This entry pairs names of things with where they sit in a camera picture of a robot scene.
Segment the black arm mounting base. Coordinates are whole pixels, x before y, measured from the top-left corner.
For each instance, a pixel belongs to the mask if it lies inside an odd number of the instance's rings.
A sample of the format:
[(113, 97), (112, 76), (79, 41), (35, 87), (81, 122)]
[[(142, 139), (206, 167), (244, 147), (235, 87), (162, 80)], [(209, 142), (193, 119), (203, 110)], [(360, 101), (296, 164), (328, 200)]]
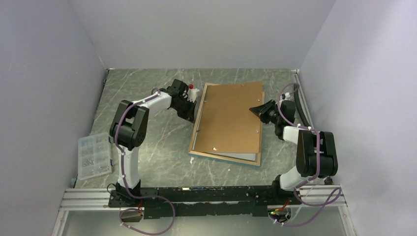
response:
[(162, 217), (251, 215), (265, 217), (268, 211), (300, 205), (292, 191), (272, 185), (218, 187), (141, 187), (135, 198), (118, 187), (110, 192), (108, 207), (142, 207), (145, 219)]

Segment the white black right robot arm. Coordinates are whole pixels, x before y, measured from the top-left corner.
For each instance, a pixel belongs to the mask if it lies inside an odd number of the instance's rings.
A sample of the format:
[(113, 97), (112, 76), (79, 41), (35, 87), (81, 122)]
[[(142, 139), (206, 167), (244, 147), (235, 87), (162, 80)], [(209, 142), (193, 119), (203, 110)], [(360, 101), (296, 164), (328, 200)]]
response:
[(297, 145), (296, 163), (287, 173), (278, 177), (280, 185), (270, 191), (276, 204), (284, 203), (290, 196), (289, 190), (299, 188), (317, 178), (336, 175), (338, 161), (334, 135), (317, 131), (310, 126), (295, 125), (296, 103), (282, 100), (249, 109), (264, 124), (272, 123), (278, 139)]

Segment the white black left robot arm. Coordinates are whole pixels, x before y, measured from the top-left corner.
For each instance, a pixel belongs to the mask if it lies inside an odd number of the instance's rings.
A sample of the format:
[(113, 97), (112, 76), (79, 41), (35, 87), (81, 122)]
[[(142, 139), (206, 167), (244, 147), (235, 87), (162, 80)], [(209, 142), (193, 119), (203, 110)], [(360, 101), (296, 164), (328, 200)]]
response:
[(139, 147), (146, 138), (149, 118), (173, 109), (179, 118), (194, 123), (200, 95), (198, 88), (175, 79), (167, 88), (153, 88), (146, 98), (119, 103), (109, 134), (118, 149), (119, 177), (115, 188), (126, 205), (133, 207), (141, 199)]

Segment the hot air balloon photo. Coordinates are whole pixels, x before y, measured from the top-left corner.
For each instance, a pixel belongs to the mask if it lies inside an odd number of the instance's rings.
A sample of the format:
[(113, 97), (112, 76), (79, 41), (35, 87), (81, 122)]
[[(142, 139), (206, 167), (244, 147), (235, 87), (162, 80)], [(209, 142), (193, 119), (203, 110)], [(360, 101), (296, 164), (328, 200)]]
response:
[(218, 160), (260, 165), (262, 124), (239, 99), (230, 102), (204, 94), (199, 105), (188, 153)]

